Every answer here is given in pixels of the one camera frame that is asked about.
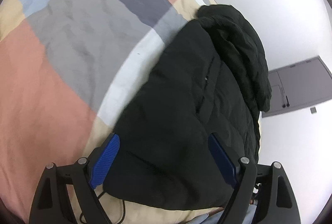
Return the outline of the black padded coat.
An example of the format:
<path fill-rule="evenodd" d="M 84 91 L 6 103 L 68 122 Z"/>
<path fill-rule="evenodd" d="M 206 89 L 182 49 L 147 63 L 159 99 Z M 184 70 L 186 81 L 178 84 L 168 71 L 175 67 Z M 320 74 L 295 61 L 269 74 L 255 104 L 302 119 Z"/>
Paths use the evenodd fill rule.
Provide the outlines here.
<path fill-rule="evenodd" d="M 208 149 L 218 134 L 258 161 L 261 112 L 272 89 L 262 42 L 230 5 L 199 8 L 165 48 L 120 115 L 120 149 L 103 189 L 118 199 L 167 210 L 224 207 L 232 187 Z"/>

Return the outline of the grey light switch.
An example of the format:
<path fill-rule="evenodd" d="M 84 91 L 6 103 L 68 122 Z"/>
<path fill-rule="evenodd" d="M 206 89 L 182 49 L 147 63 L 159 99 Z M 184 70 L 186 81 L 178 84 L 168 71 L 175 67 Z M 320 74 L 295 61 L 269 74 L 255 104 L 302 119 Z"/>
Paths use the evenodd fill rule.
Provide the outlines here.
<path fill-rule="evenodd" d="M 312 108 L 310 108 L 310 111 L 311 111 L 311 113 L 312 113 L 312 114 L 314 114 L 314 113 L 316 113 L 316 112 L 317 112 L 317 110 L 316 110 L 316 108 L 315 108 L 315 107 L 312 107 Z"/>

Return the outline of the grey door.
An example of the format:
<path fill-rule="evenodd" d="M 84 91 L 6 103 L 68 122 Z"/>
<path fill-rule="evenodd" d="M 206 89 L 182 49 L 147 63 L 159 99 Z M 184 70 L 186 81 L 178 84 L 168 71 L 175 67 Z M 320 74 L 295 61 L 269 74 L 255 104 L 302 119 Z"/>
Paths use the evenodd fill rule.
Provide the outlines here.
<path fill-rule="evenodd" d="M 308 108 L 331 99 L 331 72 L 320 57 L 269 71 L 272 88 L 270 110 L 262 117 Z M 283 108 L 284 96 L 290 107 Z"/>

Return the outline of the colourful patchwork bed quilt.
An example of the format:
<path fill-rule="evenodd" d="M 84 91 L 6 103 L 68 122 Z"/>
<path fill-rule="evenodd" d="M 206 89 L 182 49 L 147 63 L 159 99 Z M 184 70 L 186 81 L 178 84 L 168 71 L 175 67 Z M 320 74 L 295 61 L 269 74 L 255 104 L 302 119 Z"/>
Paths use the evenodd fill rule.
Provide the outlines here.
<path fill-rule="evenodd" d="M 1 201 L 27 223 L 48 162 L 111 133 L 161 52 L 214 0 L 3 0 Z"/>

